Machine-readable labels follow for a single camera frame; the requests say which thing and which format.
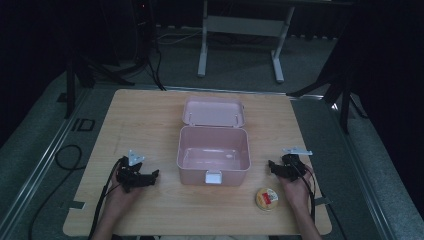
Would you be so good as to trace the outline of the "black tripod stand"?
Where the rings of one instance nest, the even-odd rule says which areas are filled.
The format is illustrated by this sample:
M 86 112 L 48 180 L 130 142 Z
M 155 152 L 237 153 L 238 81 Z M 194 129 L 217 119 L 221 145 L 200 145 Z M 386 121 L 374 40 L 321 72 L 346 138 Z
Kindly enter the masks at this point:
M 354 83 L 355 67 L 349 65 L 347 67 L 324 66 L 321 70 L 318 79 L 294 92 L 287 93 L 287 96 L 299 98 L 312 90 L 318 89 L 326 84 L 329 85 L 323 100 L 327 104 L 335 104 L 338 99 L 341 99 L 341 112 L 339 114 L 339 124 L 345 134 L 348 130 L 348 115 L 349 105 L 352 100 L 352 88 Z
M 81 55 L 73 55 L 66 62 L 66 114 L 68 119 L 76 107 L 76 85 L 78 80 L 82 87 L 92 88 L 95 85 L 94 72 L 98 72 L 112 82 L 125 86 L 133 86 L 132 82 L 124 80 L 116 72 L 108 70 L 100 63 Z

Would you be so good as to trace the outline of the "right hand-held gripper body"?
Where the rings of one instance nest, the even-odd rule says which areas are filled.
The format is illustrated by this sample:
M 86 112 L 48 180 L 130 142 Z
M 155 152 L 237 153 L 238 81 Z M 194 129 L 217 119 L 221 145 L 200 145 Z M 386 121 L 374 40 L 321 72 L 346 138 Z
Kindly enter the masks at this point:
M 307 169 L 305 164 L 300 160 L 300 156 L 311 156 L 313 152 L 298 147 L 283 148 L 282 151 L 281 160 L 283 163 L 284 178 L 294 181 L 303 177 Z

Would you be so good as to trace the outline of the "person's right hand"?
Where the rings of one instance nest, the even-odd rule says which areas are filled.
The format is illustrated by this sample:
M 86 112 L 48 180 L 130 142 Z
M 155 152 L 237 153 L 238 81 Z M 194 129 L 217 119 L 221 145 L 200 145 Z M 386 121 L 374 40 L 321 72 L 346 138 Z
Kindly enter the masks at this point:
M 306 173 L 302 178 L 294 181 L 279 177 L 285 197 L 294 211 L 309 212 L 310 178 L 313 170 L 306 167 Z

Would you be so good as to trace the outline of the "dark computer tower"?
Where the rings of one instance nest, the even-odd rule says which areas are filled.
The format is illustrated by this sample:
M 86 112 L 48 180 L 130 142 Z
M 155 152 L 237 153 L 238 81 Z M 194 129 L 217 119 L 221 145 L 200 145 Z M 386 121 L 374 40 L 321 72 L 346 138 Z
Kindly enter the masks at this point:
M 154 46 L 156 23 L 152 0 L 131 0 L 136 32 L 135 63 L 144 65 Z

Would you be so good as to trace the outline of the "black tape floor marks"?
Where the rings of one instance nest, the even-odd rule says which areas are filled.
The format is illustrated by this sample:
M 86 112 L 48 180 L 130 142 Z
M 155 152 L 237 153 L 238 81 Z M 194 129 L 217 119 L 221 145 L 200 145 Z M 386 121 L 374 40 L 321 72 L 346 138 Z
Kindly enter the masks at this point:
M 90 132 L 94 130 L 96 121 L 94 119 L 77 118 L 72 125 L 73 132 Z

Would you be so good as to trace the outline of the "person's light clothing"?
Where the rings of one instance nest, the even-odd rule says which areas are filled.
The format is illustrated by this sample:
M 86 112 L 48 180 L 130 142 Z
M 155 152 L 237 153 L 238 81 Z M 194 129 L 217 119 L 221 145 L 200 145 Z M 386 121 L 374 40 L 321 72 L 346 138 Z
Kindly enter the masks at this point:
M 269 240 L 268 236 L 138 236 L 136 240 Z

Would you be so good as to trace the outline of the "pink plastic storage box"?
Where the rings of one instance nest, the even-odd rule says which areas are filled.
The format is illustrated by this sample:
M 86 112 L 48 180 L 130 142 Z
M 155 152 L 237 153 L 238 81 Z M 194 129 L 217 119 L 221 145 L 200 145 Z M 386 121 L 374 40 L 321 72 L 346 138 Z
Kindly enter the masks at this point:
M 241 185 L 251 166 L 241 101 L 190 96 L 182 121 L 176 160 L 180 181 L 186 185 Z

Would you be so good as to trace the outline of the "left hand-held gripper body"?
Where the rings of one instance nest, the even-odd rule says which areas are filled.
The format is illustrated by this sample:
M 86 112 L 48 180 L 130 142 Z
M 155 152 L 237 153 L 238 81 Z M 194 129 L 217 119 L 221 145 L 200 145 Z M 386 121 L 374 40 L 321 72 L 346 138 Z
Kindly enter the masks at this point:
M 133 150 L 129 150 L 127 156 L 123 156 L 118 160 L 119 167 L 116 179 L 126 193 L 129 193 L 132 188 L 143 186 L 142 175 L 139 170 L 144 160 L 144 156 L 139 155 Z

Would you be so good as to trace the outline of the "round yellow tin red label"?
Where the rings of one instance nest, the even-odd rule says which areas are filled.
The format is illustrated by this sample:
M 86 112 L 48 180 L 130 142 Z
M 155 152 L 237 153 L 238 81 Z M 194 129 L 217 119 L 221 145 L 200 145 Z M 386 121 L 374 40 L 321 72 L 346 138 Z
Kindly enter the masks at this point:
M 271 211 L 278 206 L 279 196 L 271 188 L 261 188 L 255 196 L 257 207 L 264 211 Z

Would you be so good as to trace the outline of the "person's left hand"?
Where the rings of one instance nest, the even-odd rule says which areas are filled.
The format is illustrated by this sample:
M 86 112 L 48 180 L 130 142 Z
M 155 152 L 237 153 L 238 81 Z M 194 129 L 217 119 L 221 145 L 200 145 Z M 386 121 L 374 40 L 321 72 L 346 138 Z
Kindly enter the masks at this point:
M 105 212 L 111 216 L 125 215 L 132 205 L 139 199 L 142 188 L 133 188 L 129 192 L 120 185 L 116 179 L 117 172 L 112 175 L 112 185 L 108 190 Z

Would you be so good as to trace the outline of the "white metal desk frame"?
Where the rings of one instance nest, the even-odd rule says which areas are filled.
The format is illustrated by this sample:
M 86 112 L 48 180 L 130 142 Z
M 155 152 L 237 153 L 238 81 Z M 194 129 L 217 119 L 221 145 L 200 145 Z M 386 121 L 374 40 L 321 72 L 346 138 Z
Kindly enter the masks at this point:
M 275 37 L 278 39 L 278 44 L 276 48 L 272 50 L 270 54 L 276 82 L 283 83 L 285 78 L 280 62 L 280 55 L 285 39 L 287 37 L 295 7 L 290 6 L 288 8 L 284 20 L 267 20 L 210 15 L 208 13 L 208 5 L 208 0 L 203 0 L 201 30 L 202 42 L 198 62 L 197 76 L 204 77 L 206 75 L 208 57 L 207 40 L 209 33 L 255 35 L 264 37 Z

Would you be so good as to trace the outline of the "metal floor rail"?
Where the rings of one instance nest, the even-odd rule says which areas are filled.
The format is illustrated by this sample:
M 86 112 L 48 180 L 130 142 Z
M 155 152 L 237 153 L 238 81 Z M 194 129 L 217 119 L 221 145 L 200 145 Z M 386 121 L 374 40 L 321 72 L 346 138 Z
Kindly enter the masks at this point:
M 380 235 L 380 238 L 382 240 L 394 240 L 394 233 L 389 226 L 385 213 L 381 207 L 377 195 L 374 192 L 371 181 L 366 174 L 365 168 L 350 135 L 346 134 L 342 128 L 339 129 L 339 134 L 341 135 L 341 138 L 347 148 L 347 152 L 350 156 L 350 162 L 353 168 L 353 173 L 361 189 L 363 198 L 366 202 L 367 208 Z
M 25 212 L 89 93 L 80 90 L 69 111 L 56 101 L 57 92 L 47 91 L 0 148 L 0 239 L 13 231 Z

